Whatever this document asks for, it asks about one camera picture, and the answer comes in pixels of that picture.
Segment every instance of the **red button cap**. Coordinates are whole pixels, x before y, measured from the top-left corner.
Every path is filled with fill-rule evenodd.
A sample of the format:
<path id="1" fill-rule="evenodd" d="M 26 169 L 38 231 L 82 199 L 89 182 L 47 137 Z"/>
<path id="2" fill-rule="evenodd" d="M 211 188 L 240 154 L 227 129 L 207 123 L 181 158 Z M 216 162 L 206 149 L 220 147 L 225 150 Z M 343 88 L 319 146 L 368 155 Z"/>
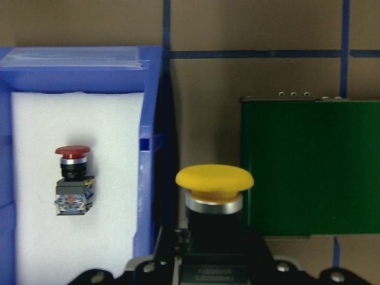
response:
<path id="1" fill-rule="evenodd" d="M 85 145 L 68 145 L 55 150 L 55 153 L 62 154 L 64 159 L 81 159 L 85 153 L 89 152 L 90 148 Z"/>

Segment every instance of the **blue storage bin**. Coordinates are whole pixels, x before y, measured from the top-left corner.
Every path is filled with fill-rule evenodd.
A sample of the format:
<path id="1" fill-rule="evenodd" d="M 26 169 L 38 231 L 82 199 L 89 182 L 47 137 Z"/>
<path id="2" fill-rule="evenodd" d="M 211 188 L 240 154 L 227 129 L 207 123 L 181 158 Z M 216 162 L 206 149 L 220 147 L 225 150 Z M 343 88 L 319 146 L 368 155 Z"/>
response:
<path id="1" fill-rule="evenodd" d="M 106 49 L 111 53 L 114 49 L 117 53 L 122 48 L 107 47 Z M 39 48 L 42 58 L 43 49 Z M 81 49 L 96 49 L 96 47 L 75 47 L 74 49 L 80 51 Z M 126 64 L 118 58 L 111 59 L 110 64 L 103 66 L 100 64 L 94 66 L 96 64 L 91 61 L 78 66 L 62 62 L 58 64 L 47 62 L 43 66 L 43 59 L 39 63 L 37 61 L 29 64 L 19 62 L 13 66 L 9 62 L 1 62 L 1 59 L 15 50 L 22 53 L 22 48 L 0 47 L 0 284 L 15 283 L 14 238 L 17 205 L 14 202 L 12 173 L 11 93 L 13 91 L 145 93 L 140 122 L 138 221 L 134 238 L 134 256 L 151 254 L 155 234 L 154 221 L 151 218 L 155 192 L 154 154 L 164 143 L 163 135 L 156 134 L 154 129 L 162 48 L 160 46 L 132 47 L 132 50 L 138 52 L 139 61 L 135 62 L 132 56 Z"/>

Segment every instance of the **plastic lid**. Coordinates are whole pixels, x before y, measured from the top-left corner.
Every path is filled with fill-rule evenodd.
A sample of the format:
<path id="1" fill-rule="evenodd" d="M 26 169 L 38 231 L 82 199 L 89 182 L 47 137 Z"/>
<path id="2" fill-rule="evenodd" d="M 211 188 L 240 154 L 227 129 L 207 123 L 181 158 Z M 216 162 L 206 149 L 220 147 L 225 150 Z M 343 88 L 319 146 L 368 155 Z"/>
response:
<path id="1" fill-rule="evenodd" d="M 252 175 L 239 167 L 223 164 L 189 166 L 178 172 L 176 183 L 191 190 L 193 198 L 205 201 L 228 201 L 238 192 L 254 185 Z"/>
<path id="2" fill-rule="evenodd" d="M 15 47 L 0 67 L 140 67 L 138 47 Z"/>
<path id="3" fill-rule="evenodd" d="M 68 145 L 55 150 L 56 154 L 62 154 L 64 159 L 81 159 L 85 153 L 89 153 L 90 148 L 85 145 Z"/>

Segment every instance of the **white foam insert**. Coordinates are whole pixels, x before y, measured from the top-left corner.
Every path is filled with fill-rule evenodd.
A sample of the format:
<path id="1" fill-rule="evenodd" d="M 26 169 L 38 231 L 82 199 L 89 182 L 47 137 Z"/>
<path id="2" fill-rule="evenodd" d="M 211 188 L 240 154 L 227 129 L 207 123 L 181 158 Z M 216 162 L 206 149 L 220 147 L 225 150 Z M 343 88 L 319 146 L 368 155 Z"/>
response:
<path id="1" fill-rule="evenodd" d="M 85 270 L 114 277 L 137 228 L 139 125 L 144 93 L 12 93 L 17 284 L 67 284 Z M 93 208 L 56 216 L 55 149 L 87 145 Z"/>

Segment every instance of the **clear plastic lid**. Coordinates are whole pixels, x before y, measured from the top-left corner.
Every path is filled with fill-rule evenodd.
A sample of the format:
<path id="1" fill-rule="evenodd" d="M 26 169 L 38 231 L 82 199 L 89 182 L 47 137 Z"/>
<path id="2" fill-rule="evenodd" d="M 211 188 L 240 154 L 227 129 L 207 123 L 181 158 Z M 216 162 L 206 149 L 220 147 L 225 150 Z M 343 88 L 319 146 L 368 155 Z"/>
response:
<path id="1" fill-rule="evenodd" d="M 138 47 L 15 47 L 0 67 L 140 67 Z"/>

